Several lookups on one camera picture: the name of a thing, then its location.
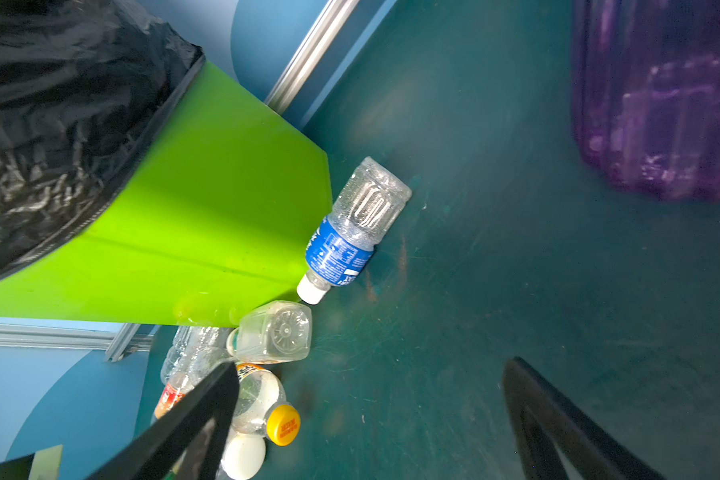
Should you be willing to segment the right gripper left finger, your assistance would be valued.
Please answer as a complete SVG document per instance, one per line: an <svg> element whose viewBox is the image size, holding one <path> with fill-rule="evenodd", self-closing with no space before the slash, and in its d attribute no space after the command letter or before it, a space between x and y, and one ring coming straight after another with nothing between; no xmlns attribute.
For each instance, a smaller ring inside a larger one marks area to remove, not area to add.
<svg viewBox="0 0 720 480"><path fill-rule="evenodd" d="M217 366L197 387L92 479L214 479L239 394L234 363Z"/></svg>

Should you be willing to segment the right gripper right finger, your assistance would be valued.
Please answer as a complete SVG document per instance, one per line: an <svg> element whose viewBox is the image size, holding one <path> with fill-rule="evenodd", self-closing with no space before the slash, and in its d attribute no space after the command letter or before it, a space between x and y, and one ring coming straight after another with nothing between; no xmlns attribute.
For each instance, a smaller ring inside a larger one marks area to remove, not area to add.
<svg viewBox="0 0 720 480"><path fill-rule="evenodd" d="M505 363L502 389L527 479L566 479L565 456L584 479L661 479L528 362Z"/></svg>

